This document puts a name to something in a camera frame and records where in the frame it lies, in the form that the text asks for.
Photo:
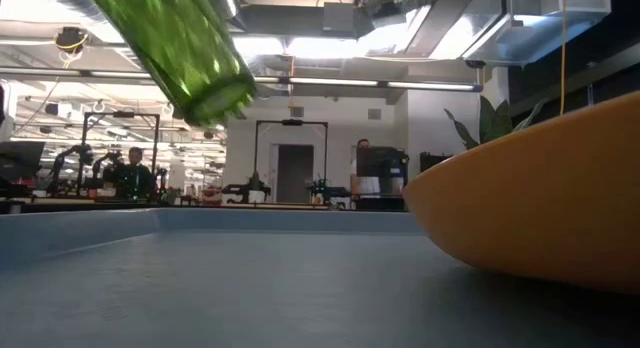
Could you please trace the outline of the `black monitor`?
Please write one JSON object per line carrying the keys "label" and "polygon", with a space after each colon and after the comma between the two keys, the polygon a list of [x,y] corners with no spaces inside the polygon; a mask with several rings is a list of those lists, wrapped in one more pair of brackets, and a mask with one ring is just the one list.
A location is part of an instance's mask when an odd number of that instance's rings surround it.
{"label": "black monitor", "polygon": [[408,156],[393,147],[374,146],[356,150],[356,174],[359,177],[404,177]]}
{"label": "black monitor", "polygon": [[39,170],[44,142],[1,142],[0,178],[7,181],[32,178]]}

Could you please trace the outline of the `dark door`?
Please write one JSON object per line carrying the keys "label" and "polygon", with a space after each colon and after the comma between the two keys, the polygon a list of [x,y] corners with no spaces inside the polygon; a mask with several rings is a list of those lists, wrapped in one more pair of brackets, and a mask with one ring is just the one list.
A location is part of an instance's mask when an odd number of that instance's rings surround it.
{"label": "dark door", "polygon": [[277,201],[308,203],[307,183],[313,176],[312,145],[280,145],[278,147]]}

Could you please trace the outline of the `green leafy plant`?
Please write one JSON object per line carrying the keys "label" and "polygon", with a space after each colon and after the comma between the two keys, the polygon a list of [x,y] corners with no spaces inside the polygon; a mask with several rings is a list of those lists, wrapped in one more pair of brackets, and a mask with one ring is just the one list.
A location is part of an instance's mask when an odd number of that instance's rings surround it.
{"label": "green leafy plant", "polygon": [[539,101],[524,120],[517,125],[513,125],[509,116],[510,105],[507,101],[503,101],[497,108],[494,108],[487,98],[481,96],[478,140],[472,138],[468,128],[456,120],[449,110],[445,109],[444,112],[453,122],[464,147],[467,150],[471,150],[481,144],[526,129],[531,125],[533,119],[540,113],[544,104],[548,101],[548,98]]}

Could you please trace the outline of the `linear ceiling light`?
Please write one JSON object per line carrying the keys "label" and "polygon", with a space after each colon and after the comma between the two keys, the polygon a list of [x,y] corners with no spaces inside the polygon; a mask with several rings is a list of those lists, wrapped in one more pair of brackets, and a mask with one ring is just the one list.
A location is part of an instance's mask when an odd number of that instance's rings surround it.
{"label": "linear ceiling light", "polygon": [[0,78],[33,81],[54,81],[101,84],[142,84],[153,85],[147,73],[127,71],[92,71],[76,69],[52,69],[33,67],[0,66]]}
{"label": "linear ceiling light", "polygon": [[259,84],[314,85],[332,87],[343,86],[357,88],[452,91],[470,93],[479,93],[483,90],[482,85],[465,83],[338,79],[296,76],[255,76],[254,81]]}

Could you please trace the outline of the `black cabinet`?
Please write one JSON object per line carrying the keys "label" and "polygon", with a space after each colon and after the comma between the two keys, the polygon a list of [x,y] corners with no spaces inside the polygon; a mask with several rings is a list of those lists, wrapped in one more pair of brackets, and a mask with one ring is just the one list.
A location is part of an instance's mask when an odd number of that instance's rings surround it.
{"label": "black cabinet", "polygon": [[430,152],[421,152],[419,155],[420,172],[424,172],[450,158],[452,158],[452,155],[434,155]]}

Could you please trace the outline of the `black rig frame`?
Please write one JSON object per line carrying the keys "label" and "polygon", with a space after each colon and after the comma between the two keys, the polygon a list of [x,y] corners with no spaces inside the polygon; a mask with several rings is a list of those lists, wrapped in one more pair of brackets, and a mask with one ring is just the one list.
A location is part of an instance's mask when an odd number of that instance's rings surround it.
{"label": "black rig frame", "polygon": [[[259,168],[258,168],[258,163],[259,163],[259,152],[260,152],[260,138],[263,134],[265,134],[268,131],[268,128],[266,128],[265,130],[262,130],[260,128],[261,125],[266,124],[269,126],[272,126],[273,124],[276,125],[282,125],[282,126],[291,126],[291,127],[301,127],[304,125],[315,125],[315,126],[322,126],[324,128],[324,134],[322,135],[322,137],[324,138],[324,158],[323,158],[323,176],[322,178],[324,180],[327,179],[327,158],[328,158],[328,133],[329,133],[329,123],[328,122],[322,122],[322,121],[304,121],[304,120],[300,120],[300,119],[293,119],[293,118],[289,118],[289,119],[283,119],[283,120],[257,120],[255,122],[255,134],[254,134],[254,163],[253,163],[253,169],[254,169],[254,173],[252,176],[252,180],[258,179],[260,178],[260,172],[259,172]],[[275,164],[269,164],[269,169],[272,169],[273,167],[276,168],[276,170],[274,172],[269,172],[268,173],[268,179],[269,182],[271,183],[271,187],[272,187],[272,191],[271,191],[271,196],[273,198],[273,202],[276,203],[277,202],[277,188],[278,188],[278,157],[275,158],[276,162]]]}
{"label": "black rig frame", "polygon": [[[93,123],[91,123],[91,125],[89,125],[89,120],[91,119],[92,116],[98,116],[99,118],[97,118]],[[141,117],[141,118],[146,118],[146,117],[150,117],[150,118],[154,118],[155,119],[155,125],[151,126],[151,128],[153,129],[154,132],[154,140],[153,140],[153,145],[152,145],[152,163],[151,163],[151,179],[150,179],[150,191],[149,194],[147,196],[149,202],[151,202],[153,199],[156,198],[157,193],[155,192],[156,189],[156,179],[157,179],[157,175],[156,175],[156,161],[157,161],[157,154],[158,154],[158,144],[159,144],[159,133],[160,133],[160,114],[156,114],[156,113],[136,113],[133,111],[114,111],[114,112],[94,112],[94,111],[90,111],[87,113],[84,113],[84,120],[83,120],[83,125],[82,125],[82,135],[81,135],[81,143],[80,145],[84,146],[90,143],[87,140],[87,135],[88,132],[94,127],[95,124],[98,124],[104,117],[114,117],[114,118],[120,118],[120,119],[134,119],[137,117]],[[92,168],[91,168],[91,172],[92,172],[92,183],[97,183],[97,179],[98,179],[98,175],[100,173],[100,168],[101,168],[101,163],[102,161],[104,161],[103,158],[106,159],[110,159],[109,157],[107,157],[107,155],[103,156],[102,158],[96,160],[93,164],[92,164]],[[78,178],[77,178],[77,189],[76,189],[76,195],[80,196],[80,189],[81,189],[81,185],[80,185],[80,180],[81,178],[83,178],[83,171],[79,171],[78,172]],[[91,197],[91,195],[93,193],[97,193],[97,186],[90,186],[88,189],[88,195]]]}

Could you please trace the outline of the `grey ceiling box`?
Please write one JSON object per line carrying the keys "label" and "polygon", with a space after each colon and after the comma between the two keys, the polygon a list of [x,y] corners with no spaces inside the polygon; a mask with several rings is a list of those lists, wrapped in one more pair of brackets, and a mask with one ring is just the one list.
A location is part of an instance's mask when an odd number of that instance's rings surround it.
{"label": "grey ceiling box", "polygon": [[354,34],[354,6],[348,3],[326,2],[323,5],[325,34],[336,37],[352,37]]}

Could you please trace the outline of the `silver rectangular duct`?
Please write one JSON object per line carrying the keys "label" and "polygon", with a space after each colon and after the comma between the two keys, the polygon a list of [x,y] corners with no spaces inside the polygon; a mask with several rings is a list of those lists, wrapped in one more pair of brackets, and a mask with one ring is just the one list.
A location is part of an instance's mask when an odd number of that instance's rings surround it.
{"label": "silver rectangular duct", "polygon": [[479,32],[461,58],[500,66],[534,63],[599,23],[611,9],[611,0],[479,0],[472,4],[472,16],[489,21],[472,24]]}

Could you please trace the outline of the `orange plate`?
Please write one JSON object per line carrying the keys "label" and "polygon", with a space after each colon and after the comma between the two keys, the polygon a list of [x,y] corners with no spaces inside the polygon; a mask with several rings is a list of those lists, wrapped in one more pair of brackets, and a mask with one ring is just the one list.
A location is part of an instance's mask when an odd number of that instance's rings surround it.
{"label": "orange plate", "polygon": [[404,198],[464,263],[640,294],[640,91],[452,157]]}

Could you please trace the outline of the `green faceted plastic cup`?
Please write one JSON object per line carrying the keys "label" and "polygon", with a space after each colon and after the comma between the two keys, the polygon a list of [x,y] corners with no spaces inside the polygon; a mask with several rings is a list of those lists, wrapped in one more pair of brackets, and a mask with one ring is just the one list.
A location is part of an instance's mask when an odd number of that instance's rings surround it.
{"label": "green faceted plastic cup", "polygon": [[222,124],[250,105],[254,77],[210,0],[93,0],[187,124]]}

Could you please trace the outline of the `person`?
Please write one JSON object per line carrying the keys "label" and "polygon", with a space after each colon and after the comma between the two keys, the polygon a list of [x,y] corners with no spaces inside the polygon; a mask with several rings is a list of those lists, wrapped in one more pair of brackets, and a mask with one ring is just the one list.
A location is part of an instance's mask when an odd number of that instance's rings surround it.
{"label": "person", "polygon": [[[360,139],[357,142],[358,148],[374,147],[368,139]],[[400,205],[402,201],[402,190],[405,186],[404,177],[378,178],[359,177],[356,174],[356,151],[351,163],[351,195],[355,200],[358,209],[372,209],[376,206],[380,209],[386,205],[390,209],[392,205]]]}
{"label": "person", "polygon": [[128,152],[129,163],[119,164],[114,169],[116,197],[120,199],[143,199],[151,194],[151,171],[141,164],[143,150],[132,147]]}

